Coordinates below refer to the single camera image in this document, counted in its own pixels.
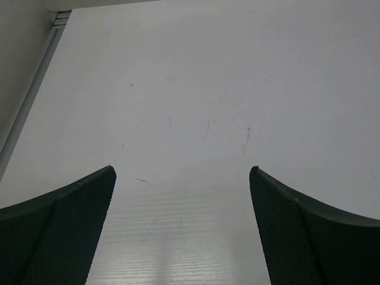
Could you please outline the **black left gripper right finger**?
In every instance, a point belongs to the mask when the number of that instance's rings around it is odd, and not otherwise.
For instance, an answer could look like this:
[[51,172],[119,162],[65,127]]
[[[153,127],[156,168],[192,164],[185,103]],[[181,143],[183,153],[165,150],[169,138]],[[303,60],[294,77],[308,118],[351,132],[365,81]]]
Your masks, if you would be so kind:
[[320,202],[257,166],[249,186],[271,284],[379,284],[379,220]]

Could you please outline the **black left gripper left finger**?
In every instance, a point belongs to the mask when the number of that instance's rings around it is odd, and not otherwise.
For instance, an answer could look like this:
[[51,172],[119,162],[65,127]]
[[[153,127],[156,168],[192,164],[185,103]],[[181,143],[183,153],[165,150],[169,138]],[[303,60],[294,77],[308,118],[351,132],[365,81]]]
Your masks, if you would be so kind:
[[1,209],[1,284],[85,284],[116,182],[106,166]]

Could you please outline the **aluminium table edge rail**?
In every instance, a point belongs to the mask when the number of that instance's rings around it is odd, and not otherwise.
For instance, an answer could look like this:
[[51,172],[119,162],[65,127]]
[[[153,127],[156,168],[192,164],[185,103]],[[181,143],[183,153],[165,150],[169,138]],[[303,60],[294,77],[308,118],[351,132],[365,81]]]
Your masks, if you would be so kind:
[[18,104],[17,115],[12,122],[9,133],[1,148],[1,176],[5,173],[32,104],[42,84],[71,13],[71,10],[57,12],[47,39],[38,55],[38,67],[33,73],[33,78],[27,85],[27,90],[24,92],[22,101]]

